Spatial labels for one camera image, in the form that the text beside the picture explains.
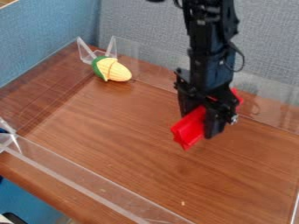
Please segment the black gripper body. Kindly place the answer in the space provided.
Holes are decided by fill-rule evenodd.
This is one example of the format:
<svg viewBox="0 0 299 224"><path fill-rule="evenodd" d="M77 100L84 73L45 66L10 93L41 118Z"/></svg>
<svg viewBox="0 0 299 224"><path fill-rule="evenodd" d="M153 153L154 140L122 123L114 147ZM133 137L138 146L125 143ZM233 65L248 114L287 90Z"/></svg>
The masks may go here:
<svg viewBox="0 0 299 224"><path fill-rule="evenodd" d="M235 73L233 55L190 57L189 68L174 70L174 88L194 88L202 96L229 88Z"/></svg>

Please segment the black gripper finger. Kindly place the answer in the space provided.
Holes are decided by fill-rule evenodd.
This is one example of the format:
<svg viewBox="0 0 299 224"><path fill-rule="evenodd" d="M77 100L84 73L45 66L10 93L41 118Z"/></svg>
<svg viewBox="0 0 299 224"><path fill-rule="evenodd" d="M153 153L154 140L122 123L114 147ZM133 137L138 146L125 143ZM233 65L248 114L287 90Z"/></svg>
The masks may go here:
<svg viewBox="0 0 299 224"><path fill-rule="evenodd" d="M204 97L194 88L177 88L177 100L181 116L186 116L204 104Z"/></svg>
<svg viewBox="0 0 299 224"><path fill-rule="evenodd" d="M220 101L206 101L204 103L204 138L210 139L220 134L227 124L235 124L239 120L237 114L239 100L229 103Z"/></svg>

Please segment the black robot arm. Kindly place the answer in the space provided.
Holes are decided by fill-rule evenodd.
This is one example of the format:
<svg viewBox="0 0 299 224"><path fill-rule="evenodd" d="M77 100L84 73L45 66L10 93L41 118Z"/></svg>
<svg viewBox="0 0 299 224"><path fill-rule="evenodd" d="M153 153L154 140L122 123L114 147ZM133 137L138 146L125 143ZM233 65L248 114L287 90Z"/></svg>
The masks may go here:
<svg viewBox="0 0 299 224"><path fill-rule="evenodd" d="M237 120L239 98L229 89L239 49L233 0L172 0L181 9L189 36L189 68L174 71L181 118L202 127L210 139Z"/></svg>

